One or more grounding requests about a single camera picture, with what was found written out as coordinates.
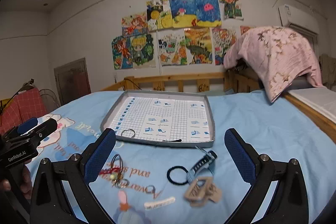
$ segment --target white wall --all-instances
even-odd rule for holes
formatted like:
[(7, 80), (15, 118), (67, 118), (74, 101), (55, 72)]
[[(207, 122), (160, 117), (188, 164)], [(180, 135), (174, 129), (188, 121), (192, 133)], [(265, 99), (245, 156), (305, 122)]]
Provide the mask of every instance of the white wall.
[[(113, 69), (111, 41), (121, 35), (121, 18), (146, 9), (148, 0), (65, 0), (50, 14), (48, 26), (48, 51), (50, 73), (52, 69), (86, 57), (91, 91), (100, 90), (125, 76), (159, 75), (156, 68)], [(278, 7), (289, 4), (310, 13), (309, 6), (323, 13), (320, 0), (241, 0), (244, 21), (225, 20), (222, 26), (240, 25), (280, 25)], [(326, 19), (314, 13), (319, 22), (319, 54), (330, 51), (329, 32)], [(170, 66), (162, 68), (162, 74), (196, 73), (222, 71), (222, 66), (214, 63), (190, 66)]]
[(47, 23), (45, 13), (0, 13), (0, 99), (12, 97), (31, 78), (38, 89), (51, 87)]
[(336, 0), (321, 0), (323, 11), (328, 18), (327, 24), (330, 35), (330, 56), (336, 58)]

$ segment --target grid paper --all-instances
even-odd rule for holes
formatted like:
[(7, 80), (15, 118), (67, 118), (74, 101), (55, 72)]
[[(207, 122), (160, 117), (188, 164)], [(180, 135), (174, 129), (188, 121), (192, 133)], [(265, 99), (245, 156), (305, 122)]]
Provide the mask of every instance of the grid paper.
[[(135, 131), (134, 138), (138, 139), (146, 114), (165, 117), (172, 116), (172, 127), (168, 141), (182, 139), (183, 142), (187, 142), (187, 118), (207, 119), (205, 109), (188, 109), (188, 101), (175, 100), (174, 107), (162, 108), (152, 105), (152, 100), (153, 98), (128, 97), (117, 115), (113, 118), (110, 128), (118, 136), (121, 135), (123, 130), (133, 129)], [(123, 133), (123, 137), (131, 138), (133, 135), (133, 131), (130, 130)], [(146, 137), (141, 139), (162, 141), (161, 139)]]

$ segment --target bed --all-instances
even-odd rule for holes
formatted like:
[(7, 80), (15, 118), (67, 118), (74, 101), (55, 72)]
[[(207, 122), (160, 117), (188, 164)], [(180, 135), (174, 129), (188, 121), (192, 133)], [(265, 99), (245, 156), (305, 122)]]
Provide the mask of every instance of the bed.
[[(40, 154), (28, 165), (33, 179), (42, 158), (66, 160), (73, 153), (81, 153), (99, 137), (101, 121), (122, 94), (119, 89), (133, 90), (137, 86), (141, 87), (142, 83), (152, 83), (154, 90), (164, 90), (165, 82), (175, 81), (179, 92), (183, 92), (183, 81), (194, 80), (199, 92), (208, 92), (211, 79), (223, 79), (223, 90), (228, 90), (227, 93), (232, 93), (231, 89), (236, 92), (231, 95), (208, 96), (216, 126), (216, 141), (212, 147), (218, 155), (214, 182), (222, 190), (221, 201), (208, 202), (201, 208), (191, 208), (183, 200), (188, 186), (172, 185), (166, 178), (166, 172), (172, 166), (182, 165), (189, 169), (203, 157), (197, 149), (164, 148), (117, 141), (105, 167), (108, 168), (113, 155), (119, 153), (127, 167), (124, 175), (130, 185), (117, 189), (112, 186), (108, 175), (100, 175), (90, 184), (100, 203), (118, 224), (224, 223), (250, 187), (242, 180), (224, 145), (225, 131), (235, 128), (258, 153), (266, 153), (273, 160), (299, 160), (308, 194), (309, 223), (312, 223), (336, 189), (335, 124), (289, 94), (284, 94), (270, 104), (265, 92), (259, 90), (256, 80), (233, 71), (127, 77), (105, 88), (104, 92), (84, 96), (39, 118), (39, 122), (43, 122), (53, 117), (59, 126), (56, 137), (44, 140), (39, 147)], [(183, 172), (175, 173), (174, 176), (176, 180), (185, 179)], [(154, 194), (146, 193), (149, 185), (155, 186)], [(275, 186), (276, 182), (273, 182), (254, 220), (263, 216)], [(65, 188), (76, 216), (85, 220), (66, 184)], [(127, 201), (119, 200), (120, 196), (125, 195)], [(176, 201), (170, 205), (148, 211), (144, 208), (145, 202), (172, 196)]]

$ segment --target door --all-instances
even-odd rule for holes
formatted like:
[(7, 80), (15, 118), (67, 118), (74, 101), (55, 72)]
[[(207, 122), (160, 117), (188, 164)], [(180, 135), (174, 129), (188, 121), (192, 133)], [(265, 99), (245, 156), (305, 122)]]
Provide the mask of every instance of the door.
[(54, 73), (61, 105), (91, 93), (85, 58), (55, 68)]

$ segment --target blue gripper pad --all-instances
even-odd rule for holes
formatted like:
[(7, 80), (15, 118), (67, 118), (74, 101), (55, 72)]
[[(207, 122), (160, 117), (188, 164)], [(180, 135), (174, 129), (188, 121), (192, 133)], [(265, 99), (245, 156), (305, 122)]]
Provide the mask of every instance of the blue gripper pad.
[(248, 182), (253, 185), (257, 177), (256, 164), (247, 152), (247, 150), (249, 150), (249, 147), (247, 147), (248, 144), (243, 141), (234, 128), (226, 130), (224, 143), (244, 182)]
[(30, 118), (29, 120), (25, 121), (23, 124), (17, 127), (17, 133), (19, 135), (22, 135), (23, 133), (26, 133), (35, 126), (37, 126), (37, 119), (35, 117)]
[(97, 179), (115, 144), (116, 133), (111, 128), (106, 128), (94, 143), (86, 147), (80, 168), (87, 185)]

